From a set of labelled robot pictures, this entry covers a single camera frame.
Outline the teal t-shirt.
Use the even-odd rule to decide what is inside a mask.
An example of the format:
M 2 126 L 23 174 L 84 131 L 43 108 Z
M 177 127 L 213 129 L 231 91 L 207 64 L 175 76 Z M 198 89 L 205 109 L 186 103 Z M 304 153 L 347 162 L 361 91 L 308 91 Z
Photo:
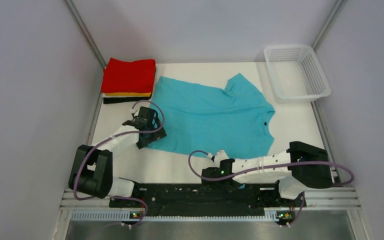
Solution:
M 233 159 L 266 156 L 274 142 L 269 124 L 274 107 L 242 74 L 224 88 L 161 76 L 153 108 L 164 114 L 166 136 L 150 150 L 198 157 L 224 150 Z

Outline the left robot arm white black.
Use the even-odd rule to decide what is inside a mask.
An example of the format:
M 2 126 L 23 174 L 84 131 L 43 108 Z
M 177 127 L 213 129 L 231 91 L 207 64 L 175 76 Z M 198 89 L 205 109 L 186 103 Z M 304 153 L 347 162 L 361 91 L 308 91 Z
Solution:
M 136 146 L 143 149 L 167 134 L 163 124 L 165 115 L 159 107 L 142 106 L 132 112 L 132 119 L 121 124 L 119 129 L 95 145 L 80 145 L 75 153 L 68 186 L 74 192 L 92 197 L 121 197 L 129 207 L 140 202 L 136 183 L 113 175 L 113 160 L 126 148 Z

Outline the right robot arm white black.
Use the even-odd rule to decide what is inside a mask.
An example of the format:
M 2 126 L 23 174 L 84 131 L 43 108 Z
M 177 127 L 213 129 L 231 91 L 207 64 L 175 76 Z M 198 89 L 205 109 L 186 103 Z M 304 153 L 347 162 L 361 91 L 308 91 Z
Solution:
M 220 150 L 211 160 L 216 166 L 201 171 L 202 183 L 220 183 L 233 191 L 249 182 L 275 184 L 273 200 L 279 206 L 306 190 L 334 186 L 327 151 L 300 141 L 282 152 L 248 159 L 229 158 Z

